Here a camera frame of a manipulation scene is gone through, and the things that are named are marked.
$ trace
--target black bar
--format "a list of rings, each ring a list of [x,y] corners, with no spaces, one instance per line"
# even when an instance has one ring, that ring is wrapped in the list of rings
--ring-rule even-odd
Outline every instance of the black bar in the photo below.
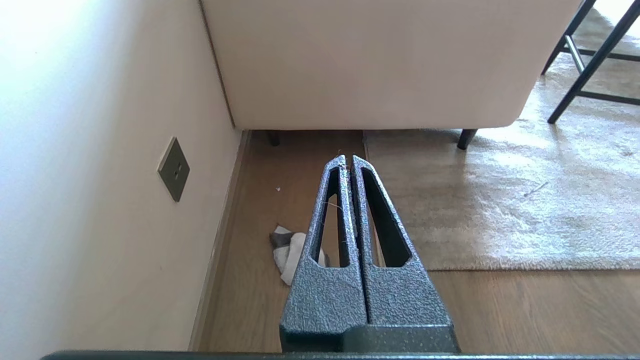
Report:
[[[542,73],[541,73],[542,75],[544,75],[547,72],[547,70],[549,69],[551,64],[553,64],[553,62],[556,60],[558,54],[564,48],[564,43],[565,43],[564,36],[565,35],[569,35],[569,36],[573,35],[575,30],[578,28],[578,26],[580,26],[580,24],[582,23],[584,18],[587,16],[587,14],[591,10],[591,8],[593,7],[593,4],[595,4],[595,2],[596,2],[596,0],[584,0],[582,2],[582,4],[580,5],[580,8],[575,13],[575,15],[573,16],[573,19],[569,23],[569,26],[564,31],[564,34],[560,37],[560,40],[556,44],[556,47],[551,52],[551,56],[549,56],[549,59],[547,59],[547,63],[545,64],[545,67],[542,69]]]
[[[560,51],[562,53],[571,53],[571,51],[566,47],[563,47]],[[586,56],[593,56],[596,53],[595,50],[589,50],[589,49],[578,49],[578,52],[581,55],[586,55]],[[609,55],[607,55],[607,59],[616,59],[616,60],[627,60],[627,61],[640,62],[640,56],[639,55],[631,55],[631,54],[609,53]]]
[[[239,352],[62,351],[42,360],[640,360],[640,355],[577,354],[354,354],[339,352],[293,352],[243,354]]]
[[[599,68],[602,62],[607,58],[607,55],[611,53],[614,47],[618,45],[620,39],[625,36],[625,33],[629,30],[631,25],[633,25],[634,21],[640,15],[640,0],[635,0],[625,14],[622,16],[622,19],[618,22],[611,34],[607,37],[607,40],[604,41],[602,47],[593,55],[593,58],[589,62],[589,64],[584,69],[584,72],[578,76],[578,79],[573,83],[569,91],[564,95],[563,99],[560,101],[554,112],[551,114],[547,122],[549,124],[555,124],[560,115],[565,111],[567,106],[571,104],[573,98],[578,94],[579,91],[582,90],[582,87],[591,79],[593,73]]]
[[[622,102],[624,104],[640,105],[640,99],[626,96],[617,96],[609,94],[600,94],[598,92],[578,91],[576,96],[588,97],[590,99],[606,100],[613,102]]]
[[[564,41],[566,41],[566,45],[569,47],[569,53],[571,54],[571,57],[573,58],[573,62],[575,63],[575,67],[578,68],[578,72],[580,74],[582,74],[582,72],[584,71],[584,62],[582,61],[582,58],[580,57],[580,53],[578,52],[578,47],[575,45],[575,42],[573,41],[573,37],[571,35],[565,35],[564,36]]]

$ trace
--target rug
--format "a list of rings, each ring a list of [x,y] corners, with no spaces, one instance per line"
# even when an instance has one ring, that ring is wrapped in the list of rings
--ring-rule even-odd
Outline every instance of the rug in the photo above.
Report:
[[[586,21],[577,41],[611,30],[597,11]],[[620,47],[638,53],[640,39]],[[561,54],[520,118],[466,152],[459,130],[365,132],[427,269],[640,268],[640,106],[576,98],[547,124],[577,75]],[[640,97],[640,63],[607,60],[586,90]]]

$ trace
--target skirting board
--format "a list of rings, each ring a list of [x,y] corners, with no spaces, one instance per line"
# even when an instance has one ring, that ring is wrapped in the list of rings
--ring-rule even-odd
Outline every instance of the skirting board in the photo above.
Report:
[[[228,241],[225,241],[227,238],[227,224],[236,208],[234,204],[236,203],[235,200],[239,193],[238,184],[241,183],[240,179],[244,173],[242,162],[249,151],[251,133],[251,130],[243,131],[240,146],[238,147],[236,164],[234,165],[231,180],[229,181],[225,208],[222,213],[222,219],[220,219],[220,224],[218,225],[218,231],[213,245],[213,252],[211,253],[211,259],[209,260],[209,266],[207,269],[207,276],[205,277],[202,295],[200,296],[200,304],[198,305],[198,311],[193,324],[191,341],[189,342],[189,351],[207,351],[207,342],[211,337],[211,334],[209,334],[211,326],[207,326],[207,324],[213,321],[212,311],[210,310],[215,308],[217,294],[220,293],[216,290],[222,283],[221,280],[224,275],[222,270],[226,265],[226,253],[228,250]]]

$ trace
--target white sofa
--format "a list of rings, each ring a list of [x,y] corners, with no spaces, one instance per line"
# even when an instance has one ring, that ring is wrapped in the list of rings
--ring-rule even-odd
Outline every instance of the white sofa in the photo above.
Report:
[[[241,129],[500,127],[580,0],[205,0]]]

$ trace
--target black chair leg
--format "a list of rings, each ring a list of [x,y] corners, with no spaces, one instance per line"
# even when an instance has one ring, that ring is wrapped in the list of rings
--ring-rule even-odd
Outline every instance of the black chair leg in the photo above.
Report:
[[[478,129],[463,129],[458,140],[458,148],[461,150],[467,150],[469,143],[473,140],[474,136],[478,132]]]
[[[267,130],[267,138],[271,146],[280,145],[280,134],[278,134],[277,130]]]
[[[635,0],[627,12],[622,15],[622,18],[616,27],[613,28],[607,39],[604,40],[600,49],[593,55],[591,61],[589,61],[587,66],[584,68],[584,71],[580,73],[580,76],[578,76],[569,91],[564,95],[554,112],[549,116],[549,119],[547,120],[549,124],[555,124],[560,115],[562,115],[569,104],[571,104],[573,98],[582,92],[582,87],[586,85],[589,79],[591,79],[593,73],[598,70],[600,64],[602,64],[609,53],[616,47],[616,45],[618,45],[618,42],[623,36],[625,36],[638,16],[640,16],[640,0]]]
[[[582,2],[582,4],[580,5],[580,8],[578,9],[578,12],[576,12],[575,15],[573,16],[573,20],[571,20],[571,23],[569,23],[569,26],[564,31],[564,34],[560,37],[560,41],[558,41],[558,43],[556,44],[556,47],[551,53],[551,56],[549,56],[549,59],[547,59],[547,63],[545,64],[544,69],[542,69],[542,75],[544,75],[547,72],[551,64],[553,64],[554,60],[556,60],[560,51],[564,48],[564,45],[566,44],[566,41],[564,40],[564,36],[565,35],[573,36],[573,33],[578,28],[578,26],[580,26],[584,18],[589,13],[589,10],[592,9],[593,4],[595,4],[595,2],[596,0],[584,0]]]

